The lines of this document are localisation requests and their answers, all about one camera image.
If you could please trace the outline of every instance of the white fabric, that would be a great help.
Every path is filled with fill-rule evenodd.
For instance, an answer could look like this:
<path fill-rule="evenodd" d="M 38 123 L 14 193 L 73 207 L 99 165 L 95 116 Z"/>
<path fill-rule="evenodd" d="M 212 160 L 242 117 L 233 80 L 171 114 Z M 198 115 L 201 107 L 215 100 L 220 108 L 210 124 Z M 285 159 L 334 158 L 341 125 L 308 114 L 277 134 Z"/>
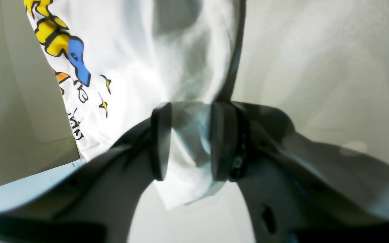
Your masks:
<path fill-rule="evenodd" d="M 63 90 L 79 151 L 87 160 L 148 118 L 159 103 L 211 103 L 224 84 L 235 43 L 238 0 L 25 4 Z M 75 49 L 80 43 L 83 52 Z M 156 184 L 167 208 L 199 199 L 212 184 L 207 127 L 193 119 L 204 112 L 202 119 L 207 120 L 208 109 L 180 104 L 177 110 L 184 119 L 174 120 L 178 134 L 172 135 L 167 177 Z M 196 137 L 184 142 L 187 134 Z"/>

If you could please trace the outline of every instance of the blue cartoon shape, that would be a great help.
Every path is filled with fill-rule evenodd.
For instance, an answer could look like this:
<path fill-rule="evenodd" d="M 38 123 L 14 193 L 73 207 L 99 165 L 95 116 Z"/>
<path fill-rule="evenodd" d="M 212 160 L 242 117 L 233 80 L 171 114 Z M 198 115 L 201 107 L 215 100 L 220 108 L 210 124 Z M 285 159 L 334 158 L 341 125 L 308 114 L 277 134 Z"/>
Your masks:
<path fill-rule="evenodd" d="M 83 42 L 75 36 L 71 36 L 68 42 L 68 60 L 76 71 L 76 77 L 83 85 L 89 87 L 91 74 L 83 63 Z"/>

